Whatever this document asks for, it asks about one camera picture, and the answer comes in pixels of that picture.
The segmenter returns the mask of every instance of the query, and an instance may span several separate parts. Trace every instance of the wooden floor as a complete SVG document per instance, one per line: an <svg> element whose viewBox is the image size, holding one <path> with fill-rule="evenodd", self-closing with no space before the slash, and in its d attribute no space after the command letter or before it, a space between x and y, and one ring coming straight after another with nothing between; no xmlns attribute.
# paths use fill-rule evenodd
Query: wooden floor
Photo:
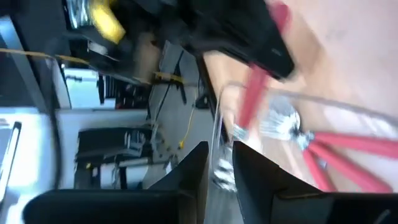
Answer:
<svg viewBox="0 0 398 224"><path fill-rule="evenodd" d="M395 0L284 0L292 17L284 39L297 70L287 83L273 81L272 88L319 96L382 113L352 112L317 102L294 100L304 129L363 134L398 139L398 2ZM205 55L216 92L229 81L244 83L248 68L219 52ZM239 88L224 91L221 107L227 128L239 106ZM255 119L248 144L281 167L313 184L296 146L261 138ZM398 191L398 161L347 149L336 149L365 167ZM359 187L326 167L340 191Z"/></svg>

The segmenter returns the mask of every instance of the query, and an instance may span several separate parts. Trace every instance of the white wall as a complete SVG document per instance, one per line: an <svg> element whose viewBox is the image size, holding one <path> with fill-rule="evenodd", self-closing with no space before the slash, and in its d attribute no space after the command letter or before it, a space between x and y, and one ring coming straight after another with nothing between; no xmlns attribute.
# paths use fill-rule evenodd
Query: white wall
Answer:
<svg viewBox="0 0 398 224"><path fill-rule="evenodd" d="M100 104L98 96L97 79L98 72L89 69L66 68L64 69L65 76L71 75L81 77L82 82L68 79L67 87L72 108L114 108L115 100L107 99L104 104Z"/></svg>
<svg viewBox="0 0 398 224"><path fill-rule="evenodd" d="M75 154L79 130L133 126L143 123L146 110L60 110L58 112L63 144L62 188L73 188ZM50 189L53 181L53 149L47 116L34 108L0 108L0 118L22 123L9 188L0 214L0 223L22 223L25 204ZM129 176L141 179L147 169L129 170Z"/></svg>

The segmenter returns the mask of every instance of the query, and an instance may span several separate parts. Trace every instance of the black equipment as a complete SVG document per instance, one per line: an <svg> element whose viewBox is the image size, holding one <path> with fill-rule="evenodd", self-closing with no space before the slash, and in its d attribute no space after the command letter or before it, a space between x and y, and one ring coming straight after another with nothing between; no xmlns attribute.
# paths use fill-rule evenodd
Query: black equipment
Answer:
<svg viewBox="0 0 398 224"><path fill-rule="evenodd" d="M142 46L150 43L161 49L166 40L193 55L218 50L244 63L255 63L278 80L288 78L294 69L263 0L118 0L109 7L126 31L124 37L116 44L86 22L72 30L81 34L81 40L72 41L71 52L102 73L118 75L124 81L147 80L132 72L142 66L138 64ZM143 37L145 33L152 36Z"/></svg>

